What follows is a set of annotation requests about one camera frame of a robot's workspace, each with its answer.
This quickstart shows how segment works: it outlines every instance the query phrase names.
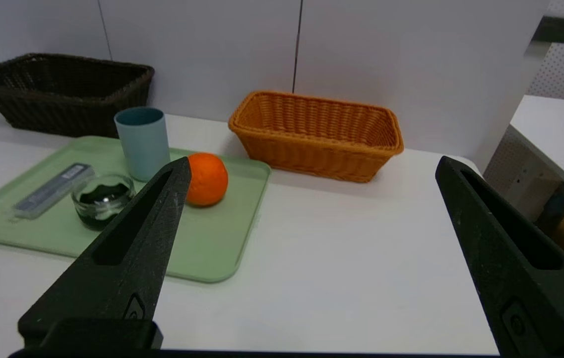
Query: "orange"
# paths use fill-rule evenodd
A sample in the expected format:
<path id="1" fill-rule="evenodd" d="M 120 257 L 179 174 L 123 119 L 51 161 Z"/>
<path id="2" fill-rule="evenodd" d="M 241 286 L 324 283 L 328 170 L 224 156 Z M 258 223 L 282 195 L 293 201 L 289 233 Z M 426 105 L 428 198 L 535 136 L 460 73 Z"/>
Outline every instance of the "orange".
<path id="1" fill-rule="evenodd" d="M 191 154 L 191 183 L 187 202 L 196 206 L 210 206 L 219 202 L 229 184 L 227 168 L 222 160 L 209 153 Z"/>

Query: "plastic tray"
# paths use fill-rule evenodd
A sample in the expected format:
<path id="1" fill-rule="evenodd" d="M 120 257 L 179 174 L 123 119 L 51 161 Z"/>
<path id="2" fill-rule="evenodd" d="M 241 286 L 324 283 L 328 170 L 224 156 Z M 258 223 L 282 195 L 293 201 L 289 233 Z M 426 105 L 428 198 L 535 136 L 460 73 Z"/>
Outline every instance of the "plastic tray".
<path id="1" fill-rule="evenodd" d="M 171 149 L 171 159 L 191 154 Z M 250 159 L 222 157 L 229 173 L 225 198 L 210 208 L 185 206 L 168 275 L 217 282 L 236 272 L 266 190 L 271 168 Z M 72 163 L 97 173 L 127 174 L 120 141 L 82 137 L 0 188 L 0 243 L 76 257 L 98 232 L 85 228 L 67 195 L 35 220 L 14 218 L 11 207 Z M 137 192 L 144 185 L 134 182 Z"/>

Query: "basket rim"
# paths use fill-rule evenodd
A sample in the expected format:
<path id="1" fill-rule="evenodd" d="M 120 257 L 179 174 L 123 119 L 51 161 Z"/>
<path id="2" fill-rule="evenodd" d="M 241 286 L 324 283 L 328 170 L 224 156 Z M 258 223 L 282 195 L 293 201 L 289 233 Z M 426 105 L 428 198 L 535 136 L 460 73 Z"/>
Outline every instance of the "basket rim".
<path id="1" fill-rule="evenodd" d="M 89 63 L 100 63 L 100 64 L 107 64 L 110 66 L 118 66 L 118 67 L 128 67 L 128 68 L 143 68 L 145 72 L 140 76 L 136 77 L 132 81 L 128 82 L 124 86 L 121 86 L 116 91 L 113 91 L 109 95 L 105 97 L 76 97 L 70 95 L 62 95 L 58 93 L 52 93 L 48 91 L 37 91 L 37 90 L 21 90 L 21 89 L 9 89 L 3 86 L 0 86 L 0 94 L 2 95 L 9 95 L 11 97 L 17 97 L 21 99 L 31 99 L 31 100 L 46 100 L 46 101 L 53 101 L 58 102 L 63 100 L 65 102 L 73 102 L 73 103 L 81 103 L 87 105 L 103 105 L 103 104 L 112 104 L 119 99 L 125 98 L 126 95 L 130 95 L 136 89 L 140 88 L 147 82 L 148 80 L 152 79 L 155 70 L 152 66 L 147 66 L 143 64 L 134 64 L 134 63 L 124 63 L 118 61 L 110 61 L 110 60 L 101 60 L 101 59 L 94 59 L 91 57 L 84 57 L 84 56 L 76 56 L 76 55 L 66 55 L 66 54 L 46 54 L 46 53 L 39 53 L 39 52 L 30 52 L 28 54 L 23 54 L 21 56 L 17 56 L 13 59 L 9 59 L 6 61 L 0 62 L 0 69 L 5 68 L 9 65 L 14 63 L 19 63 L 26 59 L 31 59 L 33 57 L 46 57 L 49 59 L 73 59 L 78 61 L 84 61 Z"/>
<path id="2" fill-rule="evenodd" d="M 343 140 L 332 140 L 328 138 L 321 138 L 318 136 L 311 136 L 308 134 L 294 134 L 288 132 L 281 132 L 275 131 L 272 129 L 254 129 L 252 127 L 248 127 L 246 125 L 239 123 L 239 116 L 244 111 L 246 106 L 254 100 L 258 95 L 282 95 L 285 97 L 294 97 L 294 98 L 302 98 L 302 99 L 309 99 L 309 100 L 322 100 L 325 102 L 332 102 L 336 104 L 348 104 L 353 106 L 363 106 L 373 110 L 381 111 L 386 113 L 386 115 L 390 118 L 390 124 L 392 126 L 393 131 L 396 134 L 397 141 L 393 146 L 387 145 L 377 145 L 371 146 L 366 145 L 363 143 L 355 143 L 351 141 L 343 141 Z M 229 129 L 236 134 L 246 134 L 249 136 L 255 136 L 260 139 L 265 140 L 280 140 L 284 139 L 285 141 L 291 141 L 296 144 L 302 145 L 315 145 L 315 142 L 320 142 L 320 145 L 326 146 L 332 150 L 343 150 L 346 152 L 354 152 L 357 154 L 366 154 L 376 157 L 386 157 L 386 156 L 395 156 L 396 154 L 400 154 L 403 152 L 403 138 L 401 134 L 401 130 L 399 128 L 399 123 L 397 121 L 395 113 L 388 108 L 381 107 L 381 106 L 373 106 L 371 104 L 363 104 L 359 102 L 350 102 L 346 100 L 336 100 L 330 98 L 323 98 L 323 97 L 314 97 L 310 95 L 300 95 L 295 93 L 288 93 L 283 91 L 271 91 L 271 90 L 259 90 L 253 91 L 249 93 L 246 98 L 244 98 L 243 102 L 238 106 L 236 111 L 234 111 L 233 115 L 229 119 L 228 122 Z"/>

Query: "dark brown wicker basket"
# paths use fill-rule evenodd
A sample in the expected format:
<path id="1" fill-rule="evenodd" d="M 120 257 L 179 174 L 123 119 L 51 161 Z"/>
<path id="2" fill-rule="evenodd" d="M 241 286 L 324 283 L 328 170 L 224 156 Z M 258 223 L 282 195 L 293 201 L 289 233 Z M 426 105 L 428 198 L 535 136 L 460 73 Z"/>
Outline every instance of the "dark brown wicker basket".
<path id="1" fill-rule="evenodd" d="M 0 112 L 15 128 L 117 138 L 114 115 L 145 106 L 153 74 L 138 64 L 27 54 L 0 63 Z"/>

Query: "light blue cup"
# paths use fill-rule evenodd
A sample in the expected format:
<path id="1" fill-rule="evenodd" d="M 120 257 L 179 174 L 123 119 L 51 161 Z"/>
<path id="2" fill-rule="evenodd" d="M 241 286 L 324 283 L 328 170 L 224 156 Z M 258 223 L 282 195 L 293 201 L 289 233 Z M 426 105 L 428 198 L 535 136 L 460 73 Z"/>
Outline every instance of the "light blue cup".
<path id="1" fill-rule="evenodd" d="M 170 161 L 165 115 L 156 108 L 134 107 L 118 112 L 114 122 L 130 175 L 149 181 Z"/>

